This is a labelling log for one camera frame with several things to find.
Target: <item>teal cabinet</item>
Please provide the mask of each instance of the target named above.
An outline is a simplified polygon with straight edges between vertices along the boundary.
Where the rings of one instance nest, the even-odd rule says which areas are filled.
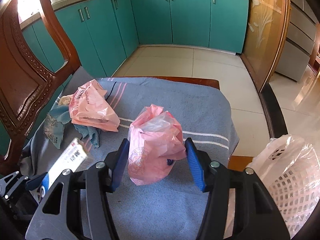
[[[59,10],[56,12],[56,16],[76,47],[84,69],[95,78],[106,77],[88,27],[84,22],[85,14],[84,11],[81,10],[80,4]]]
[[[242,52],[249,0],[211,0],[209,48]]]
[[[2,122],[0,121],[0,155],[6,155],[10,143],[10,137],[4,128]]]
[[[27,29],[23,31],[23,37],[26,40],[29,48],[33,52],[33,54],[36,56],[37,59],[40,60],[40,62],[50,71],[52,71],[52,67],[49,64],[42,47],[40,46],[38,39],[36,37],[35,31],[33,30],[33,26],[31,25]]]
[[[112,0],[125,54],[129,57],[139,46],[131,0]]]
[[[54,43],[47,29],[44,27],[41,19],[35,22],[32,26],[35,31],[36,38],[38,39],[42,51],[44,52],[50,66],[54,72],[57,72],[64,64],[64,59],[60,50]]]
[[[101,64],[107,76],[112,76],[126,55],[111,0],[89,0],[81,8]]]
[[[140,44],[172,44],[169,0],[131,0]]]
[[[209,46],[210,0],[170,0],[173,44]]]

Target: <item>cabinet handle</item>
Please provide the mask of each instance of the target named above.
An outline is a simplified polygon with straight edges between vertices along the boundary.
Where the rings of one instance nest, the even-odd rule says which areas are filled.
[[[79,12],[79,15],[80,15],[81,22],[84,22],[84,18],[83,18],[81,9],[78,9],[78,12]]]
[[[116,10],[119,8],[118,6],[118,1],[117,0],[114,0],[115,1],[115,7],[116,7]]]
[[[85,14],[87,15],[87,20],[89,20],[90,19],[90,15],[89,15],[87,6],[84,8],[84,10],[85,10]]]

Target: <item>tile floor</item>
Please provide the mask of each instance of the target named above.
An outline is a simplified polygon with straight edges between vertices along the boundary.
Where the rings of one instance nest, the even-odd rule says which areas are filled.
[[[320,152],[320,80],[307,67],[300,82],[274,73],[269,84],[281,107],[288,133],[299,135]]]
[[[140,47],[114,76],[217,79],[231,105],[232,120],[240,138],[234,155],[257,156],[269,142],[259,97],[239,56],[206,49]]]

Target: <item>gray towel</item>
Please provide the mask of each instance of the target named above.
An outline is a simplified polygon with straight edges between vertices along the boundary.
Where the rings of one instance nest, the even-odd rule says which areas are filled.
[[[91,147],[90,141],[83,139],[96,161],[119,148],[127,137],[131,121],[143,107],[153,103],[163,106],[180,122],[184,139],[191,137],[196,147],[206,151],[212,160],[228,165],[239,138],[231,120],[230,104],[219,90],[153,78],[102,78],[97,81],[108,91],[107,95],[114,86],[107,101],[121,122],[118,133],[100,133],[99,148]],[[61,149],[57,150],[44,139],[41,129],[42,126],[24,149],[27,156],[21,164],[24,175],[47,171],[59,157],[59,151],[77,134],[74,128],[67,126]],[[84,194],[82,192],[84,234],[90,237]],[[107,196],[120,239],[194,240],[208,194],[194,185],[187,160],[183,159],[176,162],[165,179],[152,185],[134,185],[126,168],[120,187]]]

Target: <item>wooden chair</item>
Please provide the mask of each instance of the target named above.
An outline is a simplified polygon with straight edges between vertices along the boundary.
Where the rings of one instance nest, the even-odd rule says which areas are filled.
[[[0,174],[18,170],[28,133],[55,90],[81,65],[76,48],[61,27],[50,0],[40,0],[41,18],[65,60],[56,73],[48,70],[23,38],[18,0],[0,3],[0,120],[10,136],[9,149],[0,155]]]

